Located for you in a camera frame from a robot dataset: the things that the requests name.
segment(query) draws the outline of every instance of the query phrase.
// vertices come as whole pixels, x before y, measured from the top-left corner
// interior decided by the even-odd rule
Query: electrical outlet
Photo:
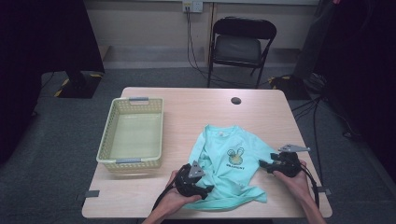
[[[203,2],[192,2],[192,12],[201,13],[204,8]]]
[[[192,1],[183,1],[181,4],[181,10],[183,12],[187,12],[187,8],[190,9],[190,12],[192,11]]]
[[[202,13],[204,8],[204,2],[184,0],[182,2],[182,11],[187,12],[187,8],[190,9],[190,12]]]

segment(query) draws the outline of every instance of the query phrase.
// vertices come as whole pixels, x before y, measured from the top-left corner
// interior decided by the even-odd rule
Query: wooden table
[[[163,114],[163,165],[145,175],[116,175],[98,164],[90,190],[99,197],[87,198],[82,214],[88,218],[147,217],[163,191],[173,170],[188,162],[192,146],[206,124],[220,127],[238,125],[254,133],[274,149],[286,144],[304,146],[303,138],[282,91],[182,88],[126,88],[121,97],[161,97]],[[241,99],[240,105],[231,102]],[[320,182],[307,152],[299,158]],[[273,175],[259,169],[250,185],[259,186],[268,195],[267,203],[250,202],[231,211],[205,212],[181,209],[172,218],[276,218],[304,217],[302,208],[286,187]],[[319,194],[324,217],[332,209],[324,193]]]

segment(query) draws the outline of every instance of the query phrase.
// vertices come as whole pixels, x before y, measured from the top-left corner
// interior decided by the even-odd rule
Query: black chair
[[[256,89],[259,88],[265,59],[275,36],[276,27],[269,21],[238,17],[216,21],[210,43],[207,87],[210,87],[213,64],[217,63],[253,68],[251,76],[260,68],[256,83]],[[267,41],[264,50],[261,40]]]

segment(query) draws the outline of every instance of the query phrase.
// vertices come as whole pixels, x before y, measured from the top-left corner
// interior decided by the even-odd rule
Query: wicker basket
[[[161,166],[163,99],[114,99],[96,160],[113,173]]]

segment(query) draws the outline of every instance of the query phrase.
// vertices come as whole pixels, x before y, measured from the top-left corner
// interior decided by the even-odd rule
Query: bunny graphic
[[[240,165],[244,161],[242,159],[242,155],[244,154],[244,149],[242,147],[236,150],[236,153],[233,149],[228,150],[227,154],[230,156],[228,161],[232,165]]]

